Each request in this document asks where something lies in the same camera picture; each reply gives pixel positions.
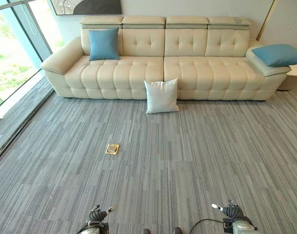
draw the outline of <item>glass wall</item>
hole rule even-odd
[[[31,1],[29,5],[52,51],[57,51],[64,45],[64,41],[52,16],[47,0]]]
[[[40,69],[40,64],[39,56],[11,9],[1,10],[0,104],[32,77]]]
[[[0,0],[0,6],[15,1]],[[36,84],[35,80],[44,77],[39,73],[41,62],[63,45],[46,0],[0,10],[1,118]]]

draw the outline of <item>sofa headrest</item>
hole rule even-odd
[[[208,28],[208,19],[203,16],[168,16],[166,28]]]
[[[165,18],[159,16],[125,16],[123,28],[164,28]]]
[[[85,16],[80,24],[82,28],[122,28],[121,16]]]
[[[208,29],[239,29],[249,30],[252,23],[242,17],[214,16],[209,17]]]

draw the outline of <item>side table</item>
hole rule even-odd
[[[279,86],[278,90],[288,91],[297,86],[297,65],[290,65],[291,71],[287,73],[286,79]]]

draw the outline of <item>throw pillow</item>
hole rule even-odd
[[[147,94],[147,114],[179,111],[177,106],[178,78],[162,82],[144,81]]]
[[[118,30],[89,30],[91,46],[90,61],[100,59],[120,59],[118,47]]]
[[[252,52],[269,67],[297,64],[297,50],[287,44],[263,46],[253,49]]]

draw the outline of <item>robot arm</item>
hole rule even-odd
[[[216,204],[211,206],[218,210],[222,211],[229,218],[223,219],[223,228],[224,233],[231,234],[259,234],[257,228],[252,224],[251,220],[244,216],[242,209],[234,203],[232,200],[228,200],[228,207],[220,207]]]
[[[110,207],[106,211],[100,211],[100,205],[95,206],[89,214],[89,220],[81,227],[77,234],[107,234],[109,233],[108,223],[102,221],[108,214],[113,212],[117,206]]]

